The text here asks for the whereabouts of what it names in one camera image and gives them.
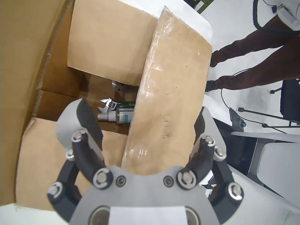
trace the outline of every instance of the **cardboard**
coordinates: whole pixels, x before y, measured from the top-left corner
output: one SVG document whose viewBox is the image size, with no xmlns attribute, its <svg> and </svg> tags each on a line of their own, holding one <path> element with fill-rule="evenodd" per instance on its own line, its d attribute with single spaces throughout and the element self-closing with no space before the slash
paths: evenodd
<svg viewBox="0 0 300 225">
<path fill-rule="evenodd" d="M 76 0 L 68 66 L 138 86 L 156 24 L 155 17 L 118 0 Z"/>
<path fill-rule="evenodd" d="M 78 97 L 83 72 L 67 66 L 69 33 L 75 0 L 68 0 L 50 42 L 38 89 Z"/>
<path fill-rule="evenodd" d="M 46 190 L 65 160 L 55 121 L 77 98 L 95 115 L 103 98 L 135 100 L 111 80 L 139 85 L 158 20 L 117 0 L 1 0 L 0 21 L 0 205 L 16 191 L 18 205 L 52 209 Z M 120 166 L 129 125 L 98 124 L 109 131 L 105 162 Z M 77 183 L 83 194 L 89 183 L 82 175 Z"/>
<path fill-rule="evenodd" d="M 210 44 L 164 8 L 146 59 L 122 168 L 150 175 L 188 163 L 210 58 Z"/>
<path fill-rule="evenodd" d="M 40 90 L 38 91 L 37 101 L 32 116 L 35 118 L 57 121 L 67 105 L 77 99 L 77 97 Z"/>
<path fill-rule="evenodd" d="M 1 0 L 0 205 L 15 200 L 20 139 L 30 121 L 49 38 L 66 0 Z"/>
<path fill-rule="evenodd" d="M 17 205 L 53 210 L 46 193 L 66 161 L 63 147 L 55 135 L 55 126 L 53 121 L 33 119 L 23 135 L 17 170 Z M 102 132 L 106 165 L 121 166 L 127 136 Z M 90 183 L 79 173 L 76 185 L 84 195 Z"/>
</svg>

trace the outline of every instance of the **plastic-wrapped package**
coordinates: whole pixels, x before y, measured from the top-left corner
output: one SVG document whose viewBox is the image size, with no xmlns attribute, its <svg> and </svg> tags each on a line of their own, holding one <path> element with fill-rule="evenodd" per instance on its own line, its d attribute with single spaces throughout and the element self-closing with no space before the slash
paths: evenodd
<svg viewBox="0 0 300 225">
<path fill-rule="evenodd" d="M 145 62 L 122 168 L 149 175 L 185 166 L 210 58 L 211 45 L 165 7 Z"/>
</svg>

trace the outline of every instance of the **white floor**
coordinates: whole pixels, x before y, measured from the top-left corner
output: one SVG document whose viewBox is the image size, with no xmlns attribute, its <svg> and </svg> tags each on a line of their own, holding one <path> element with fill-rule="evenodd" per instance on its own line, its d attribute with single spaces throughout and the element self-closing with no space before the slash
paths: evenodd
<svg viewBox="0 0 300 225">
<path fill-rule="evenodd" d="M 235 40 L 243 39 L 255 29 L 252 21 L 253 0 L 215 0 L 201 15 L 211 24 L 213 29 L 213 51 L 231 44 Z M 272 17 L 271 8 L 262 0 L 258 5 L 258 20 L 264 25 Z M 245 56 L 229 59 L 219 63 L 215 68 L 210 68 L 208 80 L 215 80 L 223 75 L 233 75 L 238 71 L 253 67 L 261 63 L 276 49 L 266 49 L 259 52 L 252 52 Z M 280 94 L 270 94 L 270 90 L 281 87 L 282 82 L 265 86 L 253 87 L 244 90 L 223 90 L 223 98 L 228 106 L 237 111 L 238 107 L 267 113 L 282 117 L 280 113 Z M 221 99 L 220 90 L 206 93 L 224 105 Z M 256 114 L 239 113 L 242 117 L 260 123 L 267 123 L 273 126 L 286 126 L 287 121 L 269 118 Z M 246 132 L 276 132 L 270 128 L 263 128 L 260 124 L 246 121 Z M 290 134 L 300 134 L 300 128 L 280 129 Z"/>
<path fill-rule="evenodd" d="M 203 17 L 209 21 L 213 28 L 213 50 L 218 50 L 235 40 L 242 39 L 255 30 L 252 24 L 253 0 L 215 0 L 203 13 Z M 271 9 L 262 1 L 259 2 L 259 22 L 265 24 L 273 14 Z M 232 75 L 237 71 L 252 67 L 264 60 L 274 50 L 268 49 L 250 53 L 236 59 L 230 59 L 210 68 L 208 79 L 217 79 L 222 75 Z M 238 107 L 252 109 L 258 112 L 281 116 L 279 112 L 280 92 L 270 94 L 271 89 L 281 87 L 281 83 L 255 87 L 251 89 L 230 91 L 224 90 L 223 96 L 228 106 L 237 110 Z M 207 93 L 220 103 L 222 102 L 220 91 Z M 256 116 L 241 114 L 245 118 L 267 123 L 269 125 L 287 125 L 288 122 Z M 272 129 L 262 128 L 261 125 L 247 122 L 247 132 L 274 132 Z M 300 134 L 300 129 L 287 129 L 291 134 Z M 227 225 L 234 224 L 272 224 L 272 225 L 296 225 L 299 224 L 299 216 L 295 217 L 288 210 L 281 208 L 276 203 L 262 197 L 255 188 L 242 179 L 237 180 L 244 188 L 245 199 L 240 212 L 229 220 Z M 58 215 L 51 211 L 37 211 L 28 208 L 18 208 L 8 205 L 0 208 L 0 224 L 66 224 Z"/>
</svg>

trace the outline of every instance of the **leg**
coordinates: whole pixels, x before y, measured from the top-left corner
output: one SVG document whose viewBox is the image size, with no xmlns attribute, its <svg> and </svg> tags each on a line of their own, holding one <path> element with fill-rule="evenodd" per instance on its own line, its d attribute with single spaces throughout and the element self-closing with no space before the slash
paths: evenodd
<svg viewBox="0 0 300 225">
<path fill-rule="evenodd" d="M 286 26 L 278 16 L 273 17 L 264 28 L 274 30 L 291 30 Z M 268 48 L 277 48 L 283 46 L 292 38 L 299 36 L 288 36 L 274 33 L 267 33 L 256 30 L 242 40 L 234 41 L 232 44 L 215 51 L 211 56 L 211 67 L 227 59 L 243 56 L 249 52 L 255 52 Z"/>
<path fill-rule="evenodd" d="M 221 76 L 217 89 L 246 89 L 300 78 L 300 37 L 296 36 L 255 67 L 236 76 Z"/>
</svg>

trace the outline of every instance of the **box flap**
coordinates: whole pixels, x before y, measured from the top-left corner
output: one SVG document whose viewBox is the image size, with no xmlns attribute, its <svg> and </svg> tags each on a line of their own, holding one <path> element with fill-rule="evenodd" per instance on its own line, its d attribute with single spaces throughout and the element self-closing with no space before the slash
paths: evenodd
<svg viewBox="0 0 300 225">
<path fill-rule="evenodd" d="M 53 210 L 47 190 L 66 161 L 64 149 L 55 135 L 56 122 L 33 119 L 24 133 L 16 179 L 16 204 L 35 209 Z M 106 165 L 121 166 L 127 136 L 103 132 L 103 155 Z M 75 183 L 81 195 L 90 183 L 79 173 Z"/>
<path fill-rule="evenodd" d="M 64 3 L 1 0 L 1 205 L 15 200 L 20 139 L 31 117 L 41 62 Z"/>
<path fill-rule="evenodd" d="M 68 66 L 138 86 L 156 24 L 118 0 L 75 0 Z"/>
</svg>

